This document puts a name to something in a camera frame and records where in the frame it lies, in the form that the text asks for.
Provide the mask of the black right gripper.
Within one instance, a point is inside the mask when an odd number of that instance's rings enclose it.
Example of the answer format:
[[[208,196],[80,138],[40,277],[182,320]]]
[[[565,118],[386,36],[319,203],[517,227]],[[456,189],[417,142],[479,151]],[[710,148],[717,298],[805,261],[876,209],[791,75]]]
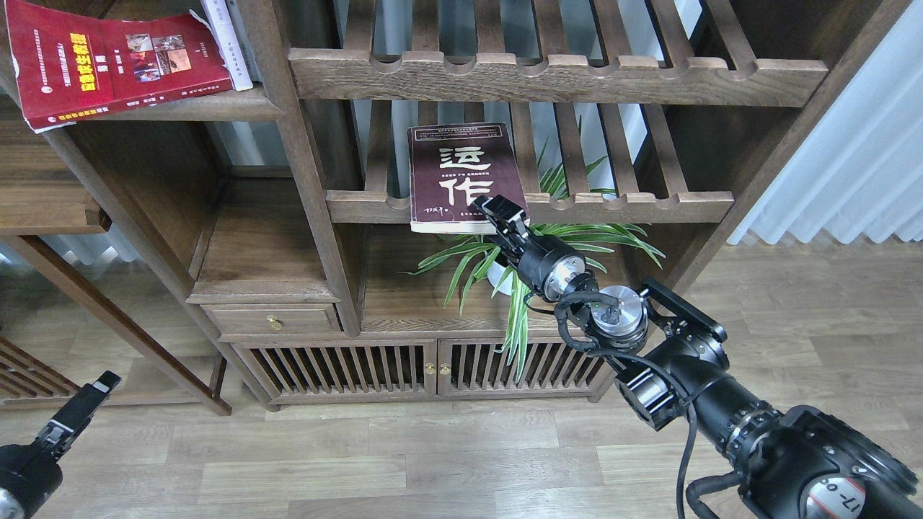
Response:
[[[546,302],[589,288],[586,257],[552,233],[550,226],[527,226],[525,210],[503,196],[479,196],[472,207],[495,230],[482,237],[500,250],[518,279]]]

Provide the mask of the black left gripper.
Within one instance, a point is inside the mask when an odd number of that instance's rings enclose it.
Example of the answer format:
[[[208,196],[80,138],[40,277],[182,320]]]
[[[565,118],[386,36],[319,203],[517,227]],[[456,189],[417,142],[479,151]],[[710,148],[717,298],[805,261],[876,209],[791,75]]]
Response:
[[[61,451],[68,451],[122,378],[105,371],[85,384],[47,422],[30,445],[1,448],[1,517],[32,518],[59,488]]]

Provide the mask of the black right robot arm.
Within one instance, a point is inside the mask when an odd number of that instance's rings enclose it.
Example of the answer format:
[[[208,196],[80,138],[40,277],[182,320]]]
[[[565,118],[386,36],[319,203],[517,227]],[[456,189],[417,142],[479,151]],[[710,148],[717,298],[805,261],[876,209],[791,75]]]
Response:
[[[705,494],[736,487],[759,518],[919,518],[910,499],[916,475],[838,418],[810,405],[774,409],[729,374],[725,329],[666,286],[601,288],[581,253],[556,236],[535,234],[507,198],[481,196],[472,209],[531,292],[553,303],[563,342],[603,358],[636,415],[655,430],[677,417],[731,464],[725,475],[684,480],[678,506],[712,518]]]

